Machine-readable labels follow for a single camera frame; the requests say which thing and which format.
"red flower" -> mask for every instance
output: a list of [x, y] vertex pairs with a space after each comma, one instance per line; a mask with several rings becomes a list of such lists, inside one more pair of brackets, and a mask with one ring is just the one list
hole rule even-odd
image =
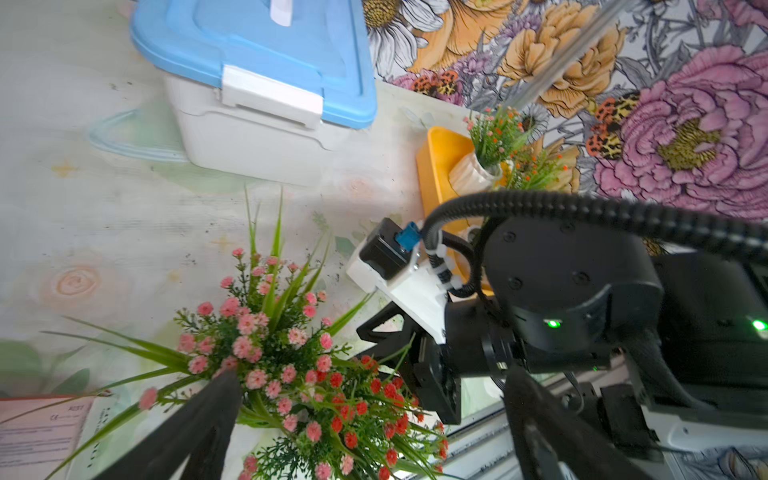
[[333, 375], [331, 375], [331, 386], [334, 389], [338, 389], [341, 386], [341, 382], [344, 381], [344, 375], [338, 372], [334, 372]]
[[347, 432], [344, 435], [344, 445], [348, 449], [354, 449], [357, 446], [357, 434], [355, 432]]
[[390, 467], [394, 467], [397, 463], [397, 452], [395, 449], [389, 449], [386, 451], [386, 464]]
[[341, 423], [341, 419], [339, 417], [333, 417], [333, 421], [331, 422], [331, 428], [333, 431], [339, 433], [341, 432], [342, 427], [343, 424]]
[[406, 434], [406, 432], [408, 431], [408, 415], [407, 414], [397, 419], [396, 429], [399, 435]]
[[397, 395], [397, 388], [392, 383], [387, 382], [384, 385], [384, 396], [388, 399], [394, 399], [395, 395]]
[[391, 423], [385, 423], [384, 424], [384, 436], [388, 440], [392, 440], [392, 437], [395, 436], [395, 426]]

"potted plant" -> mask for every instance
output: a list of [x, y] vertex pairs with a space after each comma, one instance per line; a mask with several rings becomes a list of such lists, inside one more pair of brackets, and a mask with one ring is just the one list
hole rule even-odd
[[502, 177], [500, 164], [525, 150], [530, 132], [523, 128], [522, 117], [512, 109], [471, 114], [464, 118], [475, 146], [450, 171], [451, 187], [458, 195], [490, 190]]

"cable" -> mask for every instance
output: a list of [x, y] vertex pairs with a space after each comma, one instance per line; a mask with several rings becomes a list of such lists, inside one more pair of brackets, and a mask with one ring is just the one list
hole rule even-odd
[[[768, 265], [768, 227], [758, 223], [659, 204], [530, 190], [472, 194], [438, 206], [422, 228], [427, 251], [436, 248], [438, 231], [443, 225], [468, 217], [532, 217], [589, 223], [697, 248], [727, 259]], [[475, 265], [481, 261], [482, 258], [475, 260]], [[437, 268], [445, 261], [431, 254], [429, 262]], [[450, 282], [451, 276], [450, 271], [442, 272], [440, 280]], [[477, 273], [471, 272], [470, 278], [478, 278]]]

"yellow flower center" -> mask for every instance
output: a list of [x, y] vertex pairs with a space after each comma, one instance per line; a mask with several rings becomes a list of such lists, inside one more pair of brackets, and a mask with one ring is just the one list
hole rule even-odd
[[677, 136], [670, 144], [656, 149], [672, 170], [701, 168], [717, 155], [714, 145], [720, 141], [720, 132], [699, 129], [698, 118], [685, 122], [675, 132]]
[[366, 25], [370, 28], [383, 27], [395, 19], [400, 7], [400, 0], [363, 0], [362, 12], [366, 16]]

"white container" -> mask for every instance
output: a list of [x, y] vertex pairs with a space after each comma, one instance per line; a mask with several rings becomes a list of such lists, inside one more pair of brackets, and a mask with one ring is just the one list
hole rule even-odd
[[376, 89], [357, 0], [143, 0], [138, 50], [164, 70], [184, 149], [196, 165], [312, 185], [333, 151], [376, 116]]

